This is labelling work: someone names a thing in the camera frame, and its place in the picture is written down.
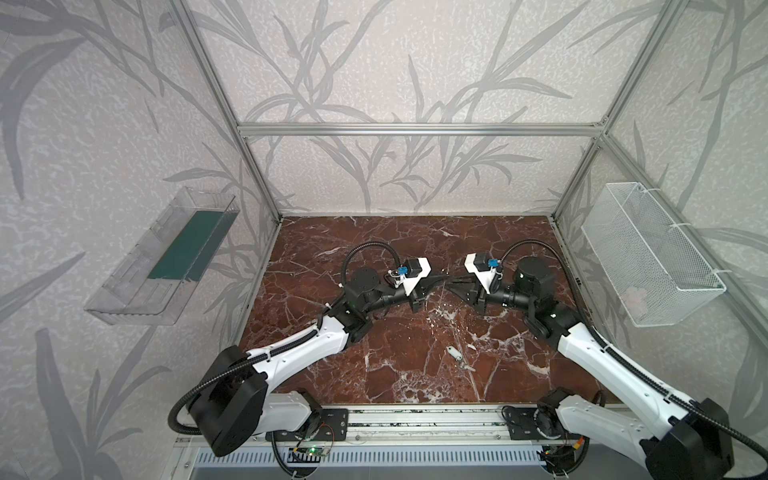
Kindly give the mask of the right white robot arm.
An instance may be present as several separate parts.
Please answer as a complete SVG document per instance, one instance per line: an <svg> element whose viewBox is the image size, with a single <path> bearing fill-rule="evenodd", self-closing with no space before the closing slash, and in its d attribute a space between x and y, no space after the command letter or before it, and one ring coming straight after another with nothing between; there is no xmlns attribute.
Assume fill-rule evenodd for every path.
<svg viewBox="0 0 768 480"><path fill-rule="evenodd" d="M631 411L622 415L559 391L546 406L562 429L604 444L643 466L655 479L722 479L734 466L727 413L715 402L695 402L611 346L582 315L554 297L555 273L540 258L523 258L512 282L502 264L470 254L467 272L449 291L484 314L490 304L520 310L534 336L570 359Z"/></svg>

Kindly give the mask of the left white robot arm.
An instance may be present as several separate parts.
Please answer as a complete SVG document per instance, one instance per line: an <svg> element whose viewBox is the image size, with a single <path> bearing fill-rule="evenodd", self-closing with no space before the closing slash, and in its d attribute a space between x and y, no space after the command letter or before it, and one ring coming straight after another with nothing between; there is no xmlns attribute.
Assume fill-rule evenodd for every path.
<svg viewBox="0 0 768 480"><path fill-rule="evenodd" d="M226 456L252 435L274 431L311 433L322 408L308 393L278 392L290 377L341 353L372 329L372 313L400 304L419 311L444 274L395 271L394 283L370 267L342 284L341 295L310 327L271 345L243 351L231 346L215 358L200 383L172 408L168 424L178 433L201 435L212 452Z"/></svg>

